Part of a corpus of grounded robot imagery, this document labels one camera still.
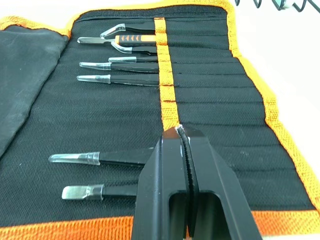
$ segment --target tool pouch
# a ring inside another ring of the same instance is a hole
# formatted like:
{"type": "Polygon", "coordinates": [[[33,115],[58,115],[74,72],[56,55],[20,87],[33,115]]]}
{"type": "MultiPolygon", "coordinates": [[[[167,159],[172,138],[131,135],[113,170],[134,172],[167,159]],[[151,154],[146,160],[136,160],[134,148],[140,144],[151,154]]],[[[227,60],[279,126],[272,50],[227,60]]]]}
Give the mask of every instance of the tool pouch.
{"type": "Polygon", "coordinates": [[[140,168],[47,159],[154,147],[179,124],[203,132],[235,172],[261,235],[320,232],[319,182],[279,121],[275,95],[240,54],[228,1],[92,10],[65,29],[8,17],[0,30],[0,239],[129,240],[134,198],[65,201],[61,192],[134,185],[140,168]],[[124,56],[77,38],[145,22],[155,24],[159,87],[77,81],[100,74],[79,62],[124,56]]]}

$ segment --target black fabric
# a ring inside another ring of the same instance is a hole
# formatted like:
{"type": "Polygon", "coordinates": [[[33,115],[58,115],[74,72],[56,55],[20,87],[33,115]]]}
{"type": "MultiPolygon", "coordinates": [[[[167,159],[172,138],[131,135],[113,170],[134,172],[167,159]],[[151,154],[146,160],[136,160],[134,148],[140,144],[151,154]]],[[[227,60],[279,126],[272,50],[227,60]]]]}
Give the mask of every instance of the black fabric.
{"type": "Polygon", "coordinates": [[[184,61],[172,64],[180,123],[208,136],[235,171],[252,210],[315,209],[292,159],[266,125],[260,93],[240,62],[226,50],[226,13],[220,18],[191,20],[166,21],[170,57],[175,62],[183,56],[184,61]],[[192,35],[197,31],[194,41],[199,44],[186,47],[186,41],[177,43],[185,38],[186,29],[192,35]]]}
{"type": "Polygon", "coordinates": [[[28,117],[67,41],[44,29],[10,26],[0,31],[0,157],[28,117]]]}
{"type": "MultiPolygon", "coordinates": [[[[77,75],[108,74],[80,68],[79,62],[106,62],[109,57],[124,56],[109,44],[80,45],[78,37],[98,37],[117,24],[138,24],[154,17],[166,17],[181,123],[209,137],[237,174],[251,209],[314,209],[290,157],[265,124],[261,96],[228,50],[225,11],[210,6],[174,6],[91,11],[74,24],[72,38],[56,68],[48,78],[43,76],[45,84],[33,105],[28,104],[32,108],[27,121],[0,158],[0,226],[133,215],[132,198],[65,201],[61,193],[70,185],[136,184],[140,169],[53,164],[48,157],[156,144],[163,131],[158,87],[76,80],[77,75]]],[[[54,44],[47,41],[44,47],[55,48],[54,44]]],[[[23,79],[12,81],[18,84],[23,79]]]]}

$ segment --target orange strap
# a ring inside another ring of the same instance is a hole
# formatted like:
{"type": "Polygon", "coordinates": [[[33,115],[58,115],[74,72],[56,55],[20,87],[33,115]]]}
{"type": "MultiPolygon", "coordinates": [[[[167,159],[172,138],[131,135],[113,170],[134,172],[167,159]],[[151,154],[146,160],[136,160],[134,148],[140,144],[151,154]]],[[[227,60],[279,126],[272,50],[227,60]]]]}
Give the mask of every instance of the orange strap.
{"type": "MultiPolygon", "coordinates": [[[[308,211],[253,211],[253,217],[262,235],[298,235],[320,233],[320,183],[308,165],[292,137],[278,118],[278,107],[275,94],[259,77],[251,63],[244,58],[238,48],[236,35],[235,10],[227,0],[163,0],[149,4],[135,4],[111,7],[109,10],[144,10],[179,5],[203,5],[221,7],[227,12],[229,49],[238,58],[248,77],[253,81],[263,98],[265,107],[265,121],[274,131],[280,143],[286,149],[296,167],[305,190],[316,210],[308,211]]],[[[61,35],[71,37],[74,22],[83,13],[75,15],[65,29],[57,29],[45,24],[36,23],[22,17],[5,17],[0,19],[0,30],[11,25],[18,25],[30,29],[49,29],[61,35]]],[[[164,130],[179,124],[175,91],[173,87],[172,69],[169,49],[167,46],[166,24],[164,20],[155,20],[157,27],[157,50],[160,70],[160,100],[162,123],[164,130]]],[[[131,236],[132,217],[111,217],[80,221],[64,221],[54,223],[40,223],[25,226],[0,228],[0,239],[4,240],[129,240],[131,236]]]]}
{"type": "Polygon", "coordinates": [[[159,88],[163,130],[179,125],[174,76],[169,55],[166,21],[163,17],[154,19],[156,51],[159,64],[159,88]]]}

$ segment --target white surface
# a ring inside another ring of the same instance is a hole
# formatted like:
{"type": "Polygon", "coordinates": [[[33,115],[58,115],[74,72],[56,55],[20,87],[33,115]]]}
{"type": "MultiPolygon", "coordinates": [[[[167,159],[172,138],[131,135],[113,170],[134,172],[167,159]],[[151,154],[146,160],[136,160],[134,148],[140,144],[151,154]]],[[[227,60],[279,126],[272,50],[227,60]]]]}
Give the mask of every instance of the white surface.
{"type": "MultiPolygon", "coordinates": [[[[73,15],[89,9],[150,2],[157,1],[10,0],[1,4],[0,18],[16,15],[64,28],[73,15]]],[[[242,55],[275,92],[280,120],[320,179],[320,13],[308,3],[298,13],[277,11],[271,0],[262,0],[260,9],[253,0],[241,0],[236,24],[242,55]]],[[[320,234],[264,239],[319,240],[320,234]]]]}

